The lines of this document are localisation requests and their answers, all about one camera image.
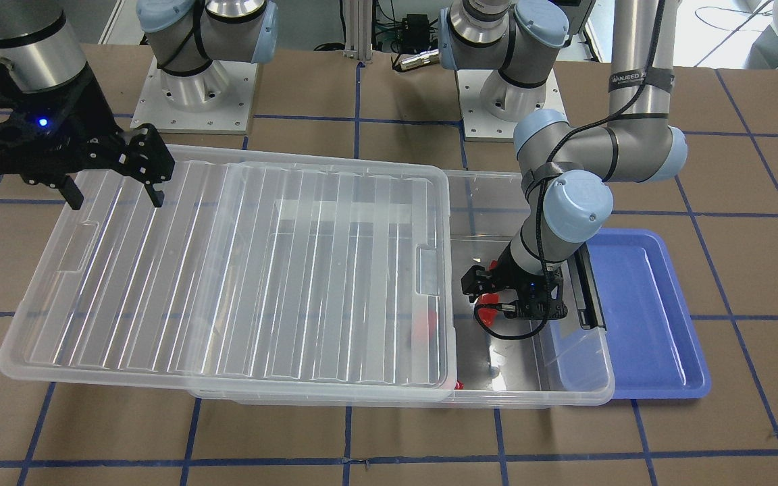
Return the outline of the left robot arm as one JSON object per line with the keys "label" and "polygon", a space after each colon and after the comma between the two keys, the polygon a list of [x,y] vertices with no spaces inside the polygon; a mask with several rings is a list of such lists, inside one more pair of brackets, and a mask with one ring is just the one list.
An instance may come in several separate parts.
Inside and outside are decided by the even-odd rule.
{"label": "left robot arm", "polygon": [[559,268],[613,210],[611,182],[673,178],[688,159],[670,126],[677,1],[617,1],[608,115],[572,126],[561,111],[537,108],[570,33],[550,1],[455,1],[438,20],[442,67],[487,69],[484,98],[515,122],[515,156],[530,213],[499,259],[472,267],[463,293],[482,319],[564,316]]}

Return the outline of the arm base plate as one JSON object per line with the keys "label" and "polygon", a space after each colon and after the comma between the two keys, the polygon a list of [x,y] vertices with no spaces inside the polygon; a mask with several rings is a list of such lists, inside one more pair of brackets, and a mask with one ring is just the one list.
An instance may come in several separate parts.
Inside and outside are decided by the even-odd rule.
{"label": "arm base plate", "polygon": [[203,73],[178,77],[151,61],[130,127],[161,133],[247,134],[256,90],[253,63],[214,61]]}
{"label": "arm base plate", "polygon": [[550,109],[566,114],[554,69],[543,86],[531,91],[514,86],[502,89],[495,70],[461,69],[456,78],[467,142],[510,142],[517,123],[532,111]]}

